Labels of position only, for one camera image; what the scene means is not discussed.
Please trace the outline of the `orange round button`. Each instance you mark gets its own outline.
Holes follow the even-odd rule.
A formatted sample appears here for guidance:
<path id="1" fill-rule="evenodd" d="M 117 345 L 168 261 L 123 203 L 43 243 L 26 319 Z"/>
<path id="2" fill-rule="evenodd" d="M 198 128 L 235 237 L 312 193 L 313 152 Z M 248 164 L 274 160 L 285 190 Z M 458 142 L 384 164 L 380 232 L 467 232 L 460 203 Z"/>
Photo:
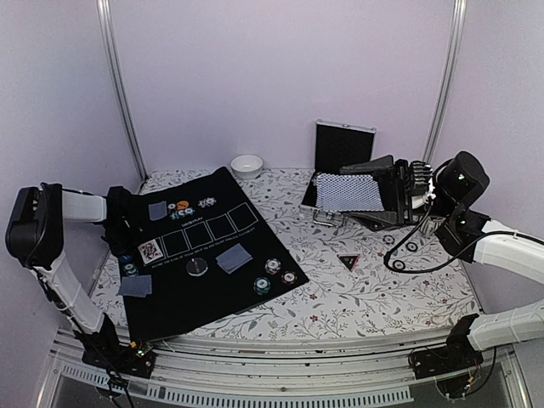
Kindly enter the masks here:
<path id="1" fill-rule="evenodd" d="M 189 206 L 190 206 L 190 204 L 187 201 L 179 201 L 177 203 L 177 209 L 178 210 L 184 210 L 184 209 L 188 208 Z"/>

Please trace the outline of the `dealt card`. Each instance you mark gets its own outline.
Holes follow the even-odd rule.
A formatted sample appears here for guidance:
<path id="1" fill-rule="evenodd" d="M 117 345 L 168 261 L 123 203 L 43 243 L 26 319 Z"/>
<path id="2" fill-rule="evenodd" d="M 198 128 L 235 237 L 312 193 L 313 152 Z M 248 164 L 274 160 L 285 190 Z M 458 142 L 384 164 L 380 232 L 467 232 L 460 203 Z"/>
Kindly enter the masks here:
<path id="1" fill-rule="evenodd" d="M 246 262 L 246 258 L 244 249 L 233 247 L 217 256 L 216 261 L 224 272 L 231 274 Z"/>
<path id="2" fill-rule="evenodd" d="M 117 294 L 135 298 L 145 298 L 148 294 L 147 276 L 122 277 Z"/>
<path id="3" fill-rule="evenodd" d="M 148 205 L 150 221 L 155 222 L 165 218 L 168 215 L 167 203 L 165 201 L 152 203 Z"/>

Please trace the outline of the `blue round button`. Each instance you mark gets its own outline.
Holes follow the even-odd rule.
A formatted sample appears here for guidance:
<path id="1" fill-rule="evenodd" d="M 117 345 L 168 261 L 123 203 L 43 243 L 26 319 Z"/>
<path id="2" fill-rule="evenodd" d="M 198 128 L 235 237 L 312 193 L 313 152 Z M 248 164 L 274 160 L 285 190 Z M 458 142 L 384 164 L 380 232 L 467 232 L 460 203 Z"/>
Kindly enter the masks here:
<path id="1" fill-rule="evenodd" d="M 122 263 L 129 263 L 131 262 L 133 257 L 131 255 L 121 255 L 118 260 Z"/>

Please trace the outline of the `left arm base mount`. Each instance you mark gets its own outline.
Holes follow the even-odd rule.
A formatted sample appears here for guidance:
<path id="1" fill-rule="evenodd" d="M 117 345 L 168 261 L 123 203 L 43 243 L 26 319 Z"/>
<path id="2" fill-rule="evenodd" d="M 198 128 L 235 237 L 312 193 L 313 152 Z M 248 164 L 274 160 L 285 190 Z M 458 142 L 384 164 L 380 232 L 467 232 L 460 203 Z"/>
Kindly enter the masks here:
<path id="1" fill-rule="evenodd" d="M 156 354 L 146 345 L 118 344 L 116 348 L 99 344 L 90 336 L 78 338 L 84 347 L 82 362 L 105 369 L 108 373 L 127 374 L 150 379 L 155 367 Z"/>

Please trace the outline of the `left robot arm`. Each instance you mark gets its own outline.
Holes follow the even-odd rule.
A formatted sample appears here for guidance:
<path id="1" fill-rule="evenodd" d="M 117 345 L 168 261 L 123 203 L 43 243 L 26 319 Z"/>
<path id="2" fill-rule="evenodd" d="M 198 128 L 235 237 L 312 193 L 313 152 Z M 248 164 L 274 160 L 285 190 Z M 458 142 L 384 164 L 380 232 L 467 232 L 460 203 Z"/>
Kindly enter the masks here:
<path id="1" fill-rule="evenodd" d="M 66 221 L 97 224 L 102 240 L 116 256 L 132 250 L 140 237 L 128 221 L 135 196 L 121 186 L 107 196 L 69 190 L 61 184 L 42 183 L 18 191 L 5 234 L 8 253 L 33 272 L 46 297 L 72 325 L 80 341 L 109 369 L 126 362 L 111 319 L 82 289 L 65 255 Z"/>

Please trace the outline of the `blue playing card deck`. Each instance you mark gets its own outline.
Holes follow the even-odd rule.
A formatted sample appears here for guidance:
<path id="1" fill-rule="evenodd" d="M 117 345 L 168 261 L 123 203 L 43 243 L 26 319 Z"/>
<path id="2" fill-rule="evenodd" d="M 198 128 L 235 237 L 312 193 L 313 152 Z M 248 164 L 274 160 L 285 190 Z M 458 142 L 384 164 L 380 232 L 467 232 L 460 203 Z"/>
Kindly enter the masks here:
<path id="1" fill-rule="evenodd" d="M 369 174 L 320 173 L 314 179 L 319 209 L 332 212 L 381 212 L 379 184 Z"/>

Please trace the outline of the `green chip stack top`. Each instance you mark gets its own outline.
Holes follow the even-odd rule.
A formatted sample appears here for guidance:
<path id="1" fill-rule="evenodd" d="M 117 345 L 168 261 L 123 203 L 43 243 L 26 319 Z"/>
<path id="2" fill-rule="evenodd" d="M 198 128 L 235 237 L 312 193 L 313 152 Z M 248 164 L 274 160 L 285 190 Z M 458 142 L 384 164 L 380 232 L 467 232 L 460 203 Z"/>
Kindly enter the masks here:
<path id="1" fill-rule="evenodd" d="M 192 207 L 188 207 L 184 210 L 177 209 L 177 203 L 170 203 L 167 205 L 168 217 L 171 220 L 179 220 L 182 218 L 190 217 L 195 214 L 195 210 Z"/>

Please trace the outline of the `white chip stack top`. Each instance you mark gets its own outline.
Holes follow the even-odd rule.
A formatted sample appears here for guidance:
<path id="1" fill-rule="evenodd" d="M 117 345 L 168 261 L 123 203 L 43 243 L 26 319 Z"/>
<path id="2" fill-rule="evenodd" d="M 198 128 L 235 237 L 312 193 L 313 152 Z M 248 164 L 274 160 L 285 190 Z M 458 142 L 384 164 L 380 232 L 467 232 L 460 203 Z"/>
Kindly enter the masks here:
<path id="1" fill-rule="evenodd" d="M 213 207 L 217 203 L 217 200 L 214 197 L 207 197 L 198 202 L 200 208 Z"/>

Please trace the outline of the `black triangular token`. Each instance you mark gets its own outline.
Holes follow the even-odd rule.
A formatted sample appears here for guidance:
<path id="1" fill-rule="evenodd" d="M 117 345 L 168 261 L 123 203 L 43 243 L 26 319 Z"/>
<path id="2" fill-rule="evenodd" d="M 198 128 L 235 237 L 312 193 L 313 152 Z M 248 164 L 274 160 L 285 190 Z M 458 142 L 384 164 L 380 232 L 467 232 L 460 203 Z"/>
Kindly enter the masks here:
<path id="1" fill-rule="evenodd" d="M 353 255 L 353 254 L 337 255 L 337 259 L 348 271 L 353 271 L 360 260 L 360 255 Z"/>

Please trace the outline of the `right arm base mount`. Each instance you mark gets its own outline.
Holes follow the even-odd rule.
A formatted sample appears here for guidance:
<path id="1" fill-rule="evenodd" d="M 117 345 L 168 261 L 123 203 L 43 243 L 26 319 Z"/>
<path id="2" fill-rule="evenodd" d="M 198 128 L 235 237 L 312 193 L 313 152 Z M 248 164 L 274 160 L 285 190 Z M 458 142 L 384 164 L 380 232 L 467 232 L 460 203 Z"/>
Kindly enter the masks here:
<path id="1" fill-rule="evenodd" d="M 439 393 L 448 400 L 469 395 L 483 362 L 481 352 L 462 345 L 414 348 L 408 355 L 416 379 L 433 377 Z"/>

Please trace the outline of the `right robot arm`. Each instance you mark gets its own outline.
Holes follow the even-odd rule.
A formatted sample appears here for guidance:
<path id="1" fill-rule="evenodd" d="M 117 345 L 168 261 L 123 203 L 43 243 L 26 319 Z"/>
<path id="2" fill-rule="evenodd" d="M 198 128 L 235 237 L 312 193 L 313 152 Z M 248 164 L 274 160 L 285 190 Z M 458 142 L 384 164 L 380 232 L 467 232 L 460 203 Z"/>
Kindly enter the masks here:
<path id="1" fill-rule="evenodd" d="M 424 161 L 394 160 L 391 155 L 340 167 L 342 175 L 370 175 L 377 182 L 381 211 L 349 212 L 369 230 L 410 225 L 434 235 L 451 260 L 496 266 L 537 283 L 543 282 L 543 241 L 510 229 L 471 210 L 490 178 L 479 160 L 461 151 L 432 168 Z M 543 336 L 543 302 L 496 314 L 462 317 L 439 353 L 439 363 L 456 371 L 483 351 Z"/>

